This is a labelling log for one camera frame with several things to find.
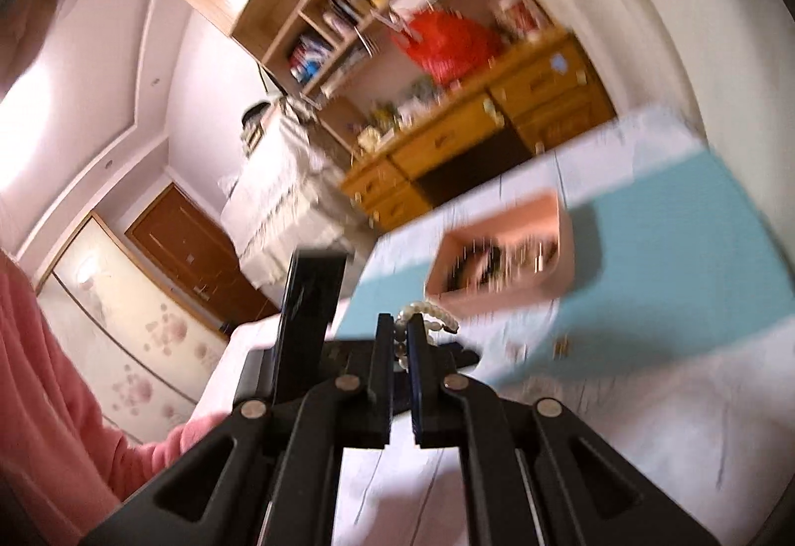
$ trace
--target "blue sticker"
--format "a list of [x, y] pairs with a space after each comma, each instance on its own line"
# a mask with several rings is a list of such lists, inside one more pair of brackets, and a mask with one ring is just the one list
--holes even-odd
[[560, 53], [555, 53], [555, 55], [552, 56], [552, 59], [550, 59], [550, 66], [553, 71], [557, 71], [561, 75], [566, 75], [568, 71], [568, 62]]

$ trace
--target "desk drawer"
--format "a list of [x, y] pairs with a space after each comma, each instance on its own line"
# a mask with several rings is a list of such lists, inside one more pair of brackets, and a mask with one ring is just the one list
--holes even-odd
[[382, 160], [358, 178], [345, 181], [342, 190], [365, 211], [393, 187], [405, 181], [403, 175], [388, 160]]
[[607, 122], [612, 116], [599, 91], [584, 86], [525, 114], [517, 131], [527, 148], [540, 154]]
[[571, 42], [490, 87], [502, 110], [519, 123], [531, 108], [587, 83], [585, 62]]
[[368, 214], [379, 227], [390, 232], [432, 209], [422, 194], [407, 184], [377, 202]]
[[466, 152], [504, 126], [505, 120], [494, 102], [483, 93], [409, 140], [392, 154], [392, 162], [409, 178], [416, 178]]

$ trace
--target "pink sweater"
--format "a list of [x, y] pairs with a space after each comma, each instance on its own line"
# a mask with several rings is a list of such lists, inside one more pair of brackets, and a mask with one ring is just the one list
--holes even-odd
[[0, 475], [41, 535], [73, 546], [224, 417], [130, 447], [50, 333], [25, 275], [0, 251]]

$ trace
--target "wooden desk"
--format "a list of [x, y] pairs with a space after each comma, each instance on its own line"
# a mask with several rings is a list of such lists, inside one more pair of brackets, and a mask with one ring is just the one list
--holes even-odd
[[356, 161], [342, 190], [374, 225], [394, 230], [458, 195], [432, 189], [439, 181], [429, 178], [497, 136], [499, 144], [485, 158], [468, 158], [461, 167], [472, 179], [459, 194], [507, 170], [514, 143], [526, 155], [516, 156], [511, 166], [613, 117], [612, 104], [574, 35], [551, 29], [535, 43], [511, 48], [411, 129]]

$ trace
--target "person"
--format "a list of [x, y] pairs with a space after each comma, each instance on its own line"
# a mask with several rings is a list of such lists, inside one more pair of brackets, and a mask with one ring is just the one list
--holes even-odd
[[[63, 0], [0, 0], [0, 100], [30, 67]], [[104, 427], [24, 273], [0, 250], [0, 543], [73, 546], [224, 415], [133, 447]]]

